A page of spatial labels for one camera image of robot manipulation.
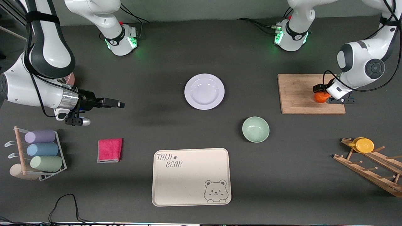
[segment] gray wall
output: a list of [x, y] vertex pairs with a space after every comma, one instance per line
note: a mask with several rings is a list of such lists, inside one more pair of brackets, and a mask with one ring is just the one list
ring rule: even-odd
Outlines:
[[[90, 25], [91, 23], [71, 13], [63, 0], [53, 0], [62, 25]], [[240, 17], [270, 18], [283, 16], [289, 7], [287, 0], [121, 0], [135, 15], [150, 21], [188, 21]], [[379, 13], [361, 0], [339, 0], [317, 6], [317, 17], [369, 16]], [[119, 10], [118, 20], [134, 22], [134, 19]]]

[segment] white tray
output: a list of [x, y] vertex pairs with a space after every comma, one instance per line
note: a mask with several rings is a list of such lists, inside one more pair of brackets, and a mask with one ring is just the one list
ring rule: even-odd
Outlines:
[[154, 155], [155, 206], [225, 205], [232, 199], [224, 148], [161, 150]]

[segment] pink towel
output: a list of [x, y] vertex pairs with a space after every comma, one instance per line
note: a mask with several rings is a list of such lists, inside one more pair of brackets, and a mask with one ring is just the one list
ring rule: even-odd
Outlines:
[[98, 141], [98, 163], [119, 162], [122, 138]]

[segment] orange fruit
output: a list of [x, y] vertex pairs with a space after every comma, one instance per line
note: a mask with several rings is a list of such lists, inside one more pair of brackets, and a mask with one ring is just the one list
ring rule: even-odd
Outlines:
[[316, 93], [314, 93], [314, 100], [317, 103], [325, 103], [326, 100], [328, 98], [330, 98], [330, 97], [331, 97], [331, 95], [329, 95], [329, 93], [327, 93], [327, 92], [316, 92]]

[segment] bear face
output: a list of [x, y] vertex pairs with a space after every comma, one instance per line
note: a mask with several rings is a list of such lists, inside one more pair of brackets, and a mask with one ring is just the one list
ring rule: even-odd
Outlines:
[[219, 182], [205, 182], [205, 193], [204, 198], [209, 201], [219, 202], [221, 200], [226, 201], [229, 197], [229, 193], [226, 190], [226, 181], [220, 180]]

